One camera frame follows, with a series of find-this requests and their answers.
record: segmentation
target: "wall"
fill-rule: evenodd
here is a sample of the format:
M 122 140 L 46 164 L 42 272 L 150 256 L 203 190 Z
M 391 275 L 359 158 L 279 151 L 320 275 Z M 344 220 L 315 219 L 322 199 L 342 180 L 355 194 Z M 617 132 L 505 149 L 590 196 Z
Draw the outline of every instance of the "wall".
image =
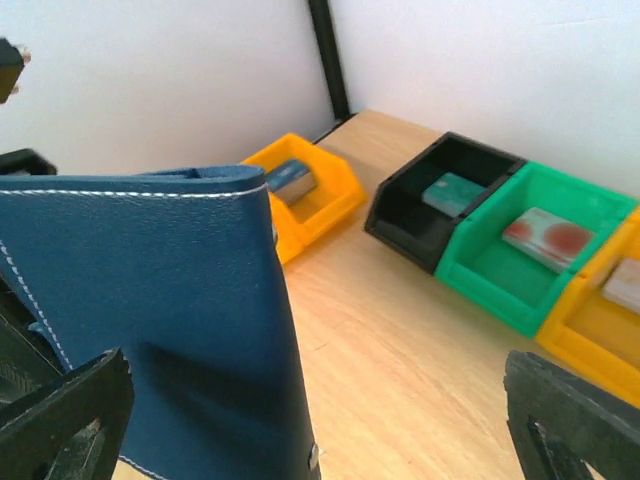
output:
M 354 109 L 455 130 L 640 196 L 637 0 L 332 9 Z
M 0 152 L 62 173 L 235 163 L 333 123 L 305 2 L 0 0 L 33 61 L 0 108 Z

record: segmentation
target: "stitched seam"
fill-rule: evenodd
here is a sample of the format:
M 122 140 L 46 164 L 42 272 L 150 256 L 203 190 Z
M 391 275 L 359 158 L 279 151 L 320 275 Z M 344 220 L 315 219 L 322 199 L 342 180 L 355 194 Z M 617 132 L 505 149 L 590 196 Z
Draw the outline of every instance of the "stitched seam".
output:
M 250 190 L 243 190 L 239 192 L 224 192 L 224 193 L 159 193 L 159 192 L 152 193 L 152 192 L 112 192 L 112 191 L 90 191 L 90 190 L 0 190 L 0 195 L 59 194 L 59 195 L 97 196 L 97 197 L 111 197 L 111 198 L 117 198 L 117 197 L 171 198 L 171 199 L 174 199 L 174 198 L 229 198 L 229 197 L 240 197 L 243 195 L 256 193 L 266 188 L 266 186 L 267 186 L 266 183 L 263 183 L 262 185 L 256 188 L 252 188 Z M 57 335 L 54 333 L 53 328 L 51 328 L 51 325 L 49 324 L 49 320 L 47 320 L 46 315 L 38 305 L 38 302 L 36 301 L 35 297 L 31 293 L 31 290 L 29 290 L 29 287 L 24 281 L 24 277 L 20 274 L 18 267 L 16 267 L 13 261 L 13 258 L 9 254 L 9 251 L 7 250 L 6 245 L 1 239 L 0 239 L 0 251 L 4 255 L 6 262 L 11 267 L 11 270 L 16 276 L 18 283 L 20 283 L 20 286 L 22 287 L 24 292 L 27 294 L 29 301 L 31 301 L 31 304 L 33 305 L 33 308 L 36 310 L 40 319 L 42 320 L 42 323 L 44 324 L 45 327 L 47 327 L 47 330 L 49 331 L 49 334 L 51 335 L 51 338 L 54 341 L 55 346 L 58 348 L 60 355 L 62 356 L 64 361 L 67 363 L 69 368 L 73 370 L 73 365 L 69 361 L 69 358 L 67 357 L 67 355 L 64 353 L 64 349 L 62 348 L 62 345 L 60 344 L 60 341 L 58 340 Z M 169 480 L 168 478 L 163 477 L 158 473 L 155 473 L 151 470 L 148 470 L 142 467 L 141 465 L 138 465 L 136 462 L 134 462 L 133 460 L 131 460 L 130 458 L 124 455 L 120 455 L 119 458 L 124 460 L 126 463 L 128 463 L 132 467 L 155 478 L 156 480 Z
M 85 197 L 141 197 L 141 198 L 229 198 L 241 197 L 266 188 L 267 184 L 242 190 L 222 193 L 163 193 L 163 192 L 115 192 L 92 190 L 0 190 L 0 195 L 76 195 Z

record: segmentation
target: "blue leather sleeve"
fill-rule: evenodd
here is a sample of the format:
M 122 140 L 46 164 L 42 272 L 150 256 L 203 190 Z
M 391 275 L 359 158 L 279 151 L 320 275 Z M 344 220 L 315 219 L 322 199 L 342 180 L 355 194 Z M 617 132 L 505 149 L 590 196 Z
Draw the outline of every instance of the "blue leather sleeve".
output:
M 319 478 L 261 169 L 0 177 L 0 250 L 67 368 L 122 347 L 125 461 L 158 479 Z

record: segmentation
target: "light wood tabletop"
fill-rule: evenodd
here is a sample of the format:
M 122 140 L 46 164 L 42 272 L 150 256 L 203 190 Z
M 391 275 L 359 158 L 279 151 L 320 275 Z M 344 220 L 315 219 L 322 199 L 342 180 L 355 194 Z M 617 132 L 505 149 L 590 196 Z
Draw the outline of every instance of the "light wood tabletop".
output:
M 439 135 L 364 111 L 319 145 L 373 195 Z M 323 479 L 522 479 L 504 364 L 539 347 L 364 233 L 367 210 L 285 268 Z

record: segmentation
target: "item in bin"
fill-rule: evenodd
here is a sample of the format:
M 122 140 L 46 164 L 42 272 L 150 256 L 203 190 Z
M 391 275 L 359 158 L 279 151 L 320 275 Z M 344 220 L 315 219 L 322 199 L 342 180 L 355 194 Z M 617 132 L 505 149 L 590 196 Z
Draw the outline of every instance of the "item in bin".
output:
M 451 217 L 457 217 L 485 188 L 453 173 L 445 173 L 422 192 L 422 201 Z
M 304 163 L 291 158 L 267 173 L 267 188 L 291 205 L 316 187 L 313 173 Z
M 640 315 L 640 261 L 622 259 L 602 289 L 602 296 Z
M 509 225 L 502 239 L 561 273 L 593 238 L 593 232 L 533 207 Z

